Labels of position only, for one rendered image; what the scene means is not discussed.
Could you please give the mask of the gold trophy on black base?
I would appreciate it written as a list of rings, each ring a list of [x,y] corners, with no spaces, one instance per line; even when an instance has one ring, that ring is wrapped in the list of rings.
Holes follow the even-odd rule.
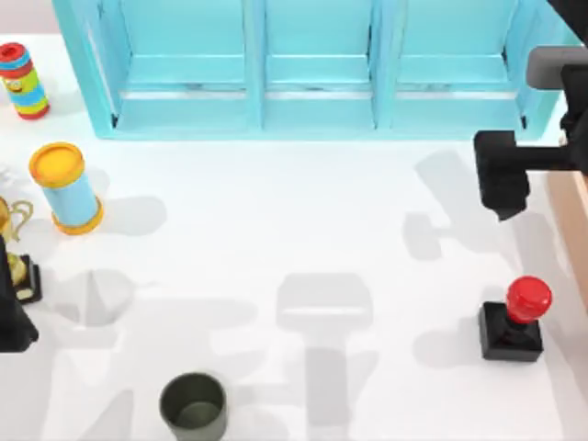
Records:
[[[20,241],[20,230],[33,214],[33,205],[26,200],[9,204],[0,197],[0,232],[5,243]],[[10,274],[17,299],[21,304],[36,303],[42,300],[40,267],[28,254],[7,254]]]

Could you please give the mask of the red and black stamp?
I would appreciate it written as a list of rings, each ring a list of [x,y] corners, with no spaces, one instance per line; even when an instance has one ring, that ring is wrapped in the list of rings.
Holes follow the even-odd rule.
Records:
[[[551,303],[550,287],[533,276],[513,281],[503,302],[483,302],[478,313],[482,357],[491,361],[537,361],[544,350],[539,319]]]

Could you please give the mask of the striped red-lidded can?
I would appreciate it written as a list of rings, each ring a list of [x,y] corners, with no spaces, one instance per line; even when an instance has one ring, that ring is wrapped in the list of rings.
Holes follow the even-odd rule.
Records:
[[[24,45],[17,42],[0,45],[0,79],[22,119],[40,119],[50,110],[50,102]]]

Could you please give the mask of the light blue rack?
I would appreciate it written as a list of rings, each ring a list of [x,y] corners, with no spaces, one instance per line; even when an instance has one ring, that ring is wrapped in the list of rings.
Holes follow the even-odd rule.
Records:
[[[548,0],[52,0],[96,136],[539,138],[541,47],[581,42]]]

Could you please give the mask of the pale grey rounded box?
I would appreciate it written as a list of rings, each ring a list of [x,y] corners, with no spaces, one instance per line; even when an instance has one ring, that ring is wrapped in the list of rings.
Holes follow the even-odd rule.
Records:
[[[530,53],[526,83],[537,90],[561,90],[561,71],[566,65],[588,66],[584,46],[537,46]]]

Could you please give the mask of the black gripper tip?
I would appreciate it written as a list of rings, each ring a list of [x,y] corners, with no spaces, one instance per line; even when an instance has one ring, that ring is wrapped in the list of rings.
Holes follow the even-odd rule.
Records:
[[[17,299],[0,234],[0,353],[23,353],[38,340],[39,331]]]

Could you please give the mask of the blue can with yellow lid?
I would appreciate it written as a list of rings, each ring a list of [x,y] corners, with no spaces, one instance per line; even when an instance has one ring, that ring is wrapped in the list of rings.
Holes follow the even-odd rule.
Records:
[[[46,144],[32,154],[28,170],[41,187],[59,231],[81,235],[100,224],[103,204],[90,184],[78,147],[64,141]]]

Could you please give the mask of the salmon-coloured shallow box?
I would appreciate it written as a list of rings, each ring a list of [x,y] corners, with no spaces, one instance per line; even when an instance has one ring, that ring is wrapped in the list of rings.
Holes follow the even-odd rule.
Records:
[[[580,172],[549,172],[547,184],[550,205],[588,310],[588,177]]]

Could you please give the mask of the dark green cup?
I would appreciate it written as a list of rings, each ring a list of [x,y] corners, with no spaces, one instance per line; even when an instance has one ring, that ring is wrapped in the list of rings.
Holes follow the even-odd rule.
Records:
[[[204,372],[187,372],[168,382],[159,412],[176,441],[221,441],[228,426],[226,390]]]

